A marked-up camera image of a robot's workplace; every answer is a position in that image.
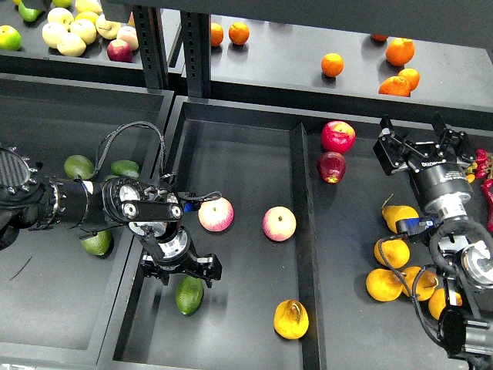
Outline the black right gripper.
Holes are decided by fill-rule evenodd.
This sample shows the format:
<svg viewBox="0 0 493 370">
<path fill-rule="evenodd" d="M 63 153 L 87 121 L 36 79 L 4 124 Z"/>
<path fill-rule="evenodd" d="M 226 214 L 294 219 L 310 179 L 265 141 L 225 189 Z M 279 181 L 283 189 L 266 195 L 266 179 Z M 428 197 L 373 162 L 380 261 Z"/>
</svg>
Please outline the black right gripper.
<svg viewBox="0 0 493 370">
<path fill-rule="evenodd" d="M 468 134 L 446 126 L 440 113 L 431 118 L 438 136 L 437 153 L 454 153 L 458 162 L 472 164 L 475 150 Z M 410 182 L 423 212 L 465 212 L 472 188 L 463 169 L 456 163 L 442 161 L 412 164 L 411 155 L 422 158 L 416 143 L 395 133 L 389 116 L 380 121 L 381 132 L 373 146 L 374 153 L 387 176 L 410 169 Z"/>
</svg>

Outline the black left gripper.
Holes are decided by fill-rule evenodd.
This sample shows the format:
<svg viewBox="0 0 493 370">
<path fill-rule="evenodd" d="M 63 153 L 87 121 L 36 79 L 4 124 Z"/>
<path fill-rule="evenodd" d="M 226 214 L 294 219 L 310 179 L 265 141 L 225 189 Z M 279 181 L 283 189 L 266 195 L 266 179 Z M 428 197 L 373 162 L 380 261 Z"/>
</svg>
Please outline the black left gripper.
<svg viewBox="0 0 493 370">
<path fill-rule="evenodd" d="M 139 241 L 143 246 L 140 260 L 143 276 L 161 280 L 164 286 L 169 283 L 171 274 L 187 274 L 202 279 L 208 288 L 222 277 L 223 267 L 219 258 L 215 254 L 200 257 L 185 227 L 179 227 L 165 239 L 147 235 L 140 237 Z"/>
</svg>

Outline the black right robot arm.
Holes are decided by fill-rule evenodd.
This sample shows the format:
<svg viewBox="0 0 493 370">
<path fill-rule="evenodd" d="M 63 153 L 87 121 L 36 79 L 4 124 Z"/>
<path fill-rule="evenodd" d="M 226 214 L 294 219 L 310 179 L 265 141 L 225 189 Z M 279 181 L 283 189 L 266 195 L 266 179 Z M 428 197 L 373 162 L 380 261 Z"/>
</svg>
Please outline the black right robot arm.
<svg viewBox="0 0 493 370">
<path fill-rule="evenodd" d="M 380 125 L 375 155 L 388 176 L 408 173 L 424 213 L 395 221 L 393 238 L 423 243 L 443 280 L 445 307 L 437 325 L 423 316 L 417 285 L 405 285 L 421 326 L 449 358 L 465 361 L 471 369 L 490 369 L 492 313 L 479 308 L 475 293 L 492 287 L 492 236 L 464 208 L 472 195 L 465 170 L 476 159 L 468 136 L 448 128 L 439 114 L 431 120 L 435 142 L 399 136 L 388 116 Z"/>
</svg>

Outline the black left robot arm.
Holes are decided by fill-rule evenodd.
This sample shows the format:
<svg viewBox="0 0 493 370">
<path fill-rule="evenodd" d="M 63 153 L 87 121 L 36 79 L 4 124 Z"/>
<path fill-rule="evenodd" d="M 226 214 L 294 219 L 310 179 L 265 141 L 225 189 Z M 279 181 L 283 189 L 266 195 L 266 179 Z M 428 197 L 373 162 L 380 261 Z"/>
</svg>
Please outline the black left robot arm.
<svg viewBox="0 0 493 370">
<path fill-rule="evenodd" d="M 144 275 L 167 284 L 172 274 L 200 278 L 210 286 L 222 276 L 215 254 L 199 256 L 188 231 L 181 224 L 185 212 L 198 211 L 202 203 L 218 200 L 221 192 L 205 196 L 178 192 L 175 176 L 165 171 L 163 133 L 152 123 L 135 126 L 155 130 L 159 136 L 159 184 L 129 176 L 97 183 L 44 177 L 42 164 L 1 146 L 1 247 L 11 246 L 21 229 L 48 230 L 62 224 L 76 231 L 80 240 L 104 230 L 127 226 L 144 248 L 140 265 Z"/>
</svg>

